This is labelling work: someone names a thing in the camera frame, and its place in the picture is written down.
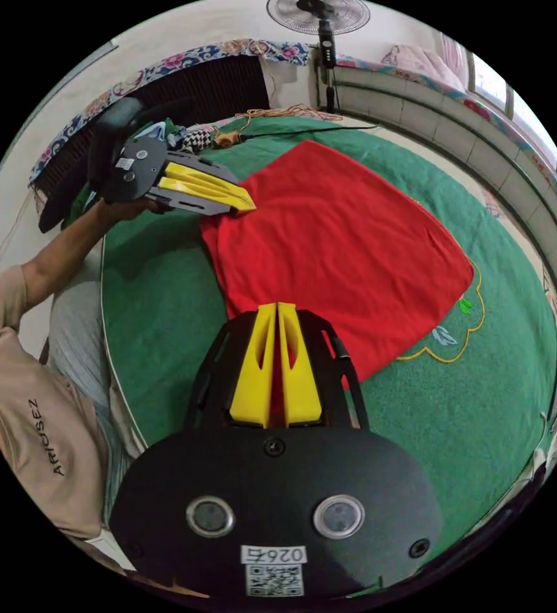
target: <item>window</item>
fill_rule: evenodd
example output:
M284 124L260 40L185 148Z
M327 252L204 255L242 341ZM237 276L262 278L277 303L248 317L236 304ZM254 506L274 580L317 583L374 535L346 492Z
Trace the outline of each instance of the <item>window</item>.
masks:
M549 132L523 98L513 91L513 121L534 141L540 152L547 158L553 168L557 167L557 147Z
M475 65L475 92L502 112L507 106L507 82L480 57L472 54Z

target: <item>gray pants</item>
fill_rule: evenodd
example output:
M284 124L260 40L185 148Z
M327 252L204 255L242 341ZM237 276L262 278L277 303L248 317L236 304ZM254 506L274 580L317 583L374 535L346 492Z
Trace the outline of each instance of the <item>gray pants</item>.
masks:
M133 462L114 426L110 410L110 370L103 347L100 273L102 257L94 249L72 282L53 298L47 366L57 370L90 398L109 449L104 522L108 525L123 475Z

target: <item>beige t-shirt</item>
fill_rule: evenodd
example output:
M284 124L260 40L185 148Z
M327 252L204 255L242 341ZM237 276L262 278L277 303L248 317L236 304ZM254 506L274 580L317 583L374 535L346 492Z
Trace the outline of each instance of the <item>beige t-shirt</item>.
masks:
M90 399L19 342L20 266L0 273L0 448L31 499L65 535L102 530L108 449Z

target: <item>electric fan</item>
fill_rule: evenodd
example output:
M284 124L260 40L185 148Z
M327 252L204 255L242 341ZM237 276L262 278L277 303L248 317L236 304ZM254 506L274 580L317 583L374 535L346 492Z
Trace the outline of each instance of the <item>electric fan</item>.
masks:
M266 10L281 26L301 34L318 34L321 60L328 71L327 110L334 111L330 70L336 66L334 36L354 32L370 20L362 0L268 0Z

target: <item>person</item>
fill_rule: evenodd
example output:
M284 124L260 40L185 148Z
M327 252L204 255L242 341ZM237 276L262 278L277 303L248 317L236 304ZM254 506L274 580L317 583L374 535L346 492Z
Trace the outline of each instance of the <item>person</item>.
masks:
M115 224L145 211L163 213L148 199L111 205L100 199L30 261L0 272L2 454L66 537L104 566L142 581L94 543L108 531L120 481L134 461L111 414L97 247ZM18 332L23 315L51 296L49 358L42 365L23 350Z

